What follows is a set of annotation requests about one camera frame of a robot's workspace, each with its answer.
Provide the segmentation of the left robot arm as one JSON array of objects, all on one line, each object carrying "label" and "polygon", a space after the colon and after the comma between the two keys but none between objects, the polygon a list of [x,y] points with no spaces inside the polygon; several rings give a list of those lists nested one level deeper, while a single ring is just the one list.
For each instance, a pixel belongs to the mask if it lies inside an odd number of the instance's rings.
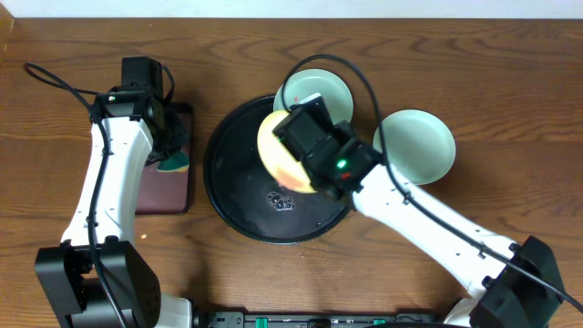
[{"label": "left robot arm", "polygon": [[139,186],[146,166],[189,159],[190,133],[174,109],[171,76],[159,61],[125,57],[121,83],[96,93],[71,87],[43,67],[26,63],[34,78],[73,94],[91,122],[91,154],[77,209],[61,242],[41,248],[36,276],[62,327],[192,327],[195,307],[165,294],[134,246]]}]

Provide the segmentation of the light blue plate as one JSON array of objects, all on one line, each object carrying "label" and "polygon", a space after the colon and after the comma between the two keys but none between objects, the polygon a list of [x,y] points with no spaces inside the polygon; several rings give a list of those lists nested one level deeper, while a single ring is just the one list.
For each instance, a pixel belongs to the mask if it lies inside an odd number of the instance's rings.
[{"label": "light blue plate", "polygon": [[397,111],[382,121],[391,163],[415,185],[443,178],[456,155],[451,130],[438,117],[419,109]]},{"label": "light blue plate", "polygon": [[314,95],[322,97],[332,123],[351,122],[353,117],[353,96],[348,86],[334,73],[323,69],[306,69],[294,73],[280,86],[273,101],[272,110],[284,110],[284,106],[311,100]]}]

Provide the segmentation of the green and orange sponge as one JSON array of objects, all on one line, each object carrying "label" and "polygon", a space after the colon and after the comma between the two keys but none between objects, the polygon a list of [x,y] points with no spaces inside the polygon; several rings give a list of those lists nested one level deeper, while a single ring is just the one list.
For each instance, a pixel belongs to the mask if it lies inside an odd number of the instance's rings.
[{"label": "green and orange sponge", "polygon": [[181,150],[162,160],[157,166],[157,171],[162,173],[185,172],[188,169],[189,157]]}]

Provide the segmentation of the yellow plate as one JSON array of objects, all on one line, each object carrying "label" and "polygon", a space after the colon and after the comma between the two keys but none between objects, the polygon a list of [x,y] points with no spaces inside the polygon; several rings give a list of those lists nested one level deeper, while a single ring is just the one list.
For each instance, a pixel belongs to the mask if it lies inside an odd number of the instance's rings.
[{"label": "yellow plate", "polygon": [[304,194],[316,193],[301,162],[296,160],[273,134],[276,126],[288,116],[287,111],[277,110],[261,122],[257,135],[257,149],[261,162],[282,187]]}]

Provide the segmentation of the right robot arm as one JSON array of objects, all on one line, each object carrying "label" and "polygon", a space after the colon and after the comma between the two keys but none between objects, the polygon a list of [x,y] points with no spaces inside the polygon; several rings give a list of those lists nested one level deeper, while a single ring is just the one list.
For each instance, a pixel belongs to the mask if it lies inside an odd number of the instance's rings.
[{"label": "right robot arm", "polygon": [[444,267],[466,290],[443,320],[454,327],[545,327],[567,300],[553,251],[489,231],[412,184],[346,121],[332,123],[318,94],[261,123],[260,154],[272,176],[305,175],[312,189],[390,227]]}]

